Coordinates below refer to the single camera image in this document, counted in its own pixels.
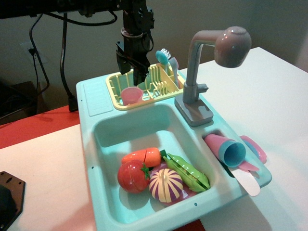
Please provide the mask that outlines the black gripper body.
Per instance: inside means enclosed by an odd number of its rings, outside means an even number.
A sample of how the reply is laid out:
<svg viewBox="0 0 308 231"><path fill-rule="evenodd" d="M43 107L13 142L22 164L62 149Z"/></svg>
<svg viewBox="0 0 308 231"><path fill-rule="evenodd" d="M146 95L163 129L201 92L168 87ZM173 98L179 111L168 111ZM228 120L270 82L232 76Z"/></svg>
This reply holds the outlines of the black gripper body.
<svg viewBox="0 0 308 231"><path fill-rule="evenodd" d="M116 54L120 53L131 58L131 67L135 65L150 65L147 59L147 53L154 47L153 38L150 32L143 32L139 35L133 35L128 32L122 32L123 41L116 43Z"/></svg>

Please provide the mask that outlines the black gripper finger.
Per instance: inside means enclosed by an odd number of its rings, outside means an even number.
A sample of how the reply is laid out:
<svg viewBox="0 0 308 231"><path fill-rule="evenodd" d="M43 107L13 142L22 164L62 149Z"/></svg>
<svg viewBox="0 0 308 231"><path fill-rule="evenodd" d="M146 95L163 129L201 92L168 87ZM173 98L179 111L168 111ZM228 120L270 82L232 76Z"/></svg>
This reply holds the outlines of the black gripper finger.
<svg viewBox="0 0 308 231"><path fill-rule="evenodd" d="M149 73L149 65L135 65L133 67L133 84L137 86L143 83Z"/></svg>
<svg viewBox="0 0 308 231"><path fill-rule="evenodd" d="M116 60L119 72L124 75L131 70L131 58L129 56L122 55L120 53L116 54Z"/></svg>

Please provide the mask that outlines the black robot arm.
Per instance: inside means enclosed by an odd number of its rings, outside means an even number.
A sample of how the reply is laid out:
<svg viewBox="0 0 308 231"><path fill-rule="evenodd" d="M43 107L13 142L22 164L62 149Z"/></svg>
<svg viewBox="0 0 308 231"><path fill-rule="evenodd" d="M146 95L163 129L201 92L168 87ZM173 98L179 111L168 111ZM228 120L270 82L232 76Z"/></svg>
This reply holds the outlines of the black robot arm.
<svg viewBox="0 0 308 231"><path fill-rule="evenodd" d="M123 13L122 41L116 43L116 58L121 74L133 71L133 84L143 83L150 67L147 53L153 47L151 29L154 28L154 12L144 0L2 0L1 19L21 16L34 17L52 12L79 12L85 17L95 13L115 11Z"/></svg>

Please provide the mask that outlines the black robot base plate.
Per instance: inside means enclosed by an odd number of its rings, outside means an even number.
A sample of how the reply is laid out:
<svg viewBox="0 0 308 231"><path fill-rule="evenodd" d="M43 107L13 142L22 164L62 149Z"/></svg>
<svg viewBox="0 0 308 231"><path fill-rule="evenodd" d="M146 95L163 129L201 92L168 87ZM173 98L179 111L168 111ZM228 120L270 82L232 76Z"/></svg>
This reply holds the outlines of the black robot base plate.
<svg viewBox="0 0 308 231"><path fill-rule="evenodd" d="M2 171L0 173L0 230L6 231L23 211L26 182Z"/></svg>

